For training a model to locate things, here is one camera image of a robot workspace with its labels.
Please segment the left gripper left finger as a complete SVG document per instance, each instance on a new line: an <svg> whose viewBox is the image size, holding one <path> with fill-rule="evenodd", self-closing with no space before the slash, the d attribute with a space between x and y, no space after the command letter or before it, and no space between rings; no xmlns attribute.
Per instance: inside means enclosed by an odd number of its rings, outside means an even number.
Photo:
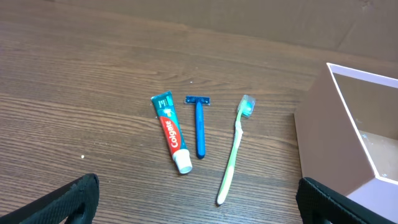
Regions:
<svg viewBox="0 0 398 224"><path fill-rule="evenodd" d="M1 217L1 223L91 223L100 198L100 182L94 173Z"/></svg>

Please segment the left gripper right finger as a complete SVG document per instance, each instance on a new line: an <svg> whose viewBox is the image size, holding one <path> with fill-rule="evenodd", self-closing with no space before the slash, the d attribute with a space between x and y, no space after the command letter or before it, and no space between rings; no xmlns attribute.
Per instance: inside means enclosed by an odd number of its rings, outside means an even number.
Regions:
<svg viewBox="0 0 398 224"><path fill-rule="evenodd" d="M299 180L295 196L303 224L393 224L310 177Z"/></svg>

